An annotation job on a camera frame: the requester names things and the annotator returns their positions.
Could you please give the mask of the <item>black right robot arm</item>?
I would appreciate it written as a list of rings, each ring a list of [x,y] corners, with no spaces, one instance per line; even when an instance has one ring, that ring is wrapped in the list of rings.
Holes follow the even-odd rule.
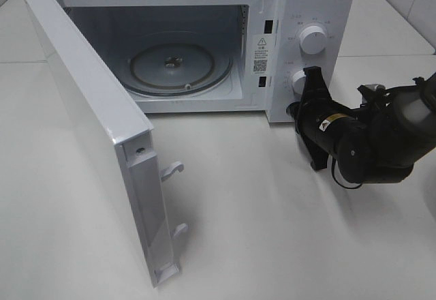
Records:
[[[303,72],[301,98],[286,112],[313,170],[338,170],[349,189],[399,183],[435,148],[435,76],[391,88],[361,85],[361,105],[349,108],[332,99],[320,67]]]

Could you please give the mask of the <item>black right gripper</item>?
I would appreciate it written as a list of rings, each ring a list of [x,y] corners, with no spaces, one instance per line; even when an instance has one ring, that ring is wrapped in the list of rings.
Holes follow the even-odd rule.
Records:
[[[362,184],[368,173],[368,140],[365,126],[347,115],[333,102],[318,66],[306,67],[305,85],[300,98],[296,130],[311,159],[315,171],[337,165],[342,177],[349,183]]]

